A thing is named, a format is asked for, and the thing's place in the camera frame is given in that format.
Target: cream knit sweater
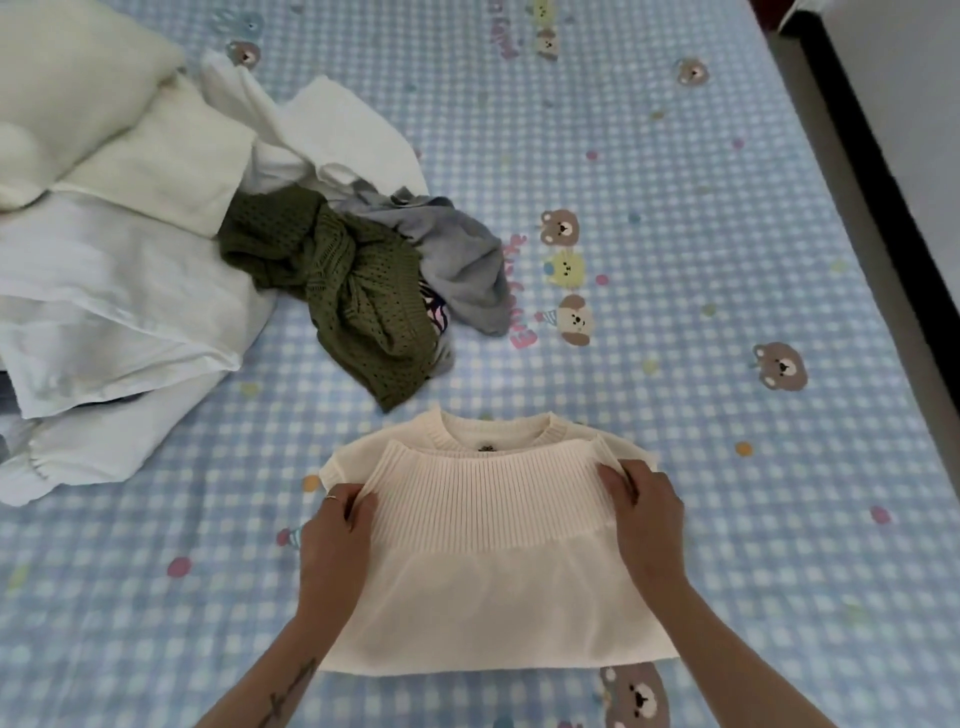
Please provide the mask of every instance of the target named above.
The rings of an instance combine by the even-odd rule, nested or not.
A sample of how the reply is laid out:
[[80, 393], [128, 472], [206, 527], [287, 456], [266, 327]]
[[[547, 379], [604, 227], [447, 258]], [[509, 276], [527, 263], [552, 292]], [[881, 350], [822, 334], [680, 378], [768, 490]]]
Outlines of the cream knit sweater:
[[434, 407], [412, 420], [384, 427], [338, 448], [318, 475], [324, 487], [337, 483], [366, 483], [392, 440], [416, 449], [454, 452], [539, 448], [564, 440], [603, 439], [620, 460], [643, 460], [657, 469], [657, 456], [629, 440], [586, 425], [578, 425], [552, 412], [516, 420], [466, 420]]
[[512, 452], [390, 441], [364, 592], [321, 669], [629, 665], [677, 652], [617, 551], [604, 439]]

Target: cartoon bear face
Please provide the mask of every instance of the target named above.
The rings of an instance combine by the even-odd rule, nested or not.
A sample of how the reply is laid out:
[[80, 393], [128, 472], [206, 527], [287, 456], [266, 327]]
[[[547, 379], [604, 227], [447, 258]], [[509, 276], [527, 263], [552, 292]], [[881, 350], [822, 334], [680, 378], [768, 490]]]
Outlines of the cartoon bear face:
[[244, 65], [253, 71], [260, 63], [260, 47], [246, 40], [233, 40], [227, 44], [227, 56], [233, 65]]
[[547, 245], [576, 245], [580, 239], [580, 223], [568, 209], [548, 209], [540, 216], [540, 240]]
[[779, 341], [757, 344], [754, 356], [760, 367], [760, 381], [767, 389], [799, 392], [806, 386], [804, 359], [793, 347]]
[[543, 28], [537, 32], [537, 55], [548, 61], [555, 61], [560, 51], [560, 42], [557, 34], [550, 28]]
[[594, 329], [593, 312], [581, 296], [566, 296], [557, 307], [557, 330], [567, 344], [585, 347]]
[[681, 85], [703, 85], [710, 80], [710, 72], [700, 59], [683, 59], [677, 65], [677, 81]]
[[653, 663], [601, 667], [607, 728], [669, 728], [670, 707]]
[[569, 248], [562, 248], [543, 266], [551, 283], [562, 288], [579, 288], [587, 277], [587, 264], [584, 257]]

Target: bed sheet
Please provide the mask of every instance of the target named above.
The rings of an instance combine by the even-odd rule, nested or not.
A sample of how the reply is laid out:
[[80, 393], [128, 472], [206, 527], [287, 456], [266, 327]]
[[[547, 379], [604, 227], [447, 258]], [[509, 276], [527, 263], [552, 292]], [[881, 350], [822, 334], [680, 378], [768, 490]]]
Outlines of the bed sheet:
[[[324, 72], [383, 113], [432, 191], [509, 243], [515, 330], [457, 328], [453, 372], [384, 417], [285, 299], [129, 482], [0, 510], [0, 725], [192, 724], [292, 616], [277, 540], [321, 497], [301, 478], [432, 404], [552, 409], [656, 450], [692, 579], [760, 654], [850, 728], [956, 719], [960, 508], [745, 0], [556, 0], [540, 36], [523, 0], [112, 4], [194, 63], [254, 44], [278, 100]], [[566, 254], [540, 242], [558, 209]], [[681, 664], [658, 669], [673, 724], [713, 725]], [[292, 725], [605, 711], [595, 670], [327, 674]]]

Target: left hand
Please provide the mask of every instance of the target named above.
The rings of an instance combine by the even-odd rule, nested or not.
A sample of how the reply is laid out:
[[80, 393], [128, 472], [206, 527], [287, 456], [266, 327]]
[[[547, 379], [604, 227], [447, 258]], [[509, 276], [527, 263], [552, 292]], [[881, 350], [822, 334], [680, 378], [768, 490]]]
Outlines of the left hand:
[[376, 494], [357, 501], [363, 485], [335, 485], [300, 534], [297, 619], [343, 629], [353, 614], [370, 565]]

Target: gray cloth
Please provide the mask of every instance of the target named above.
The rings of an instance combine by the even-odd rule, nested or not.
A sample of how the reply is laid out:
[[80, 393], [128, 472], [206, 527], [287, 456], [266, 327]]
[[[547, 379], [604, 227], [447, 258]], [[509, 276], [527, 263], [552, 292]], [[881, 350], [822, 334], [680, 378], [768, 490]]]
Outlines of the gray cloth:
[[503, 246], [486, 226], [455, 209], [446, 197], [391, 197], [368, 185], [331, 205], [399, 232], [420, 251], [420, 274], [445, 300], [454, 317], [481, 333], [503, 336], [510, 328], [510, 287]]

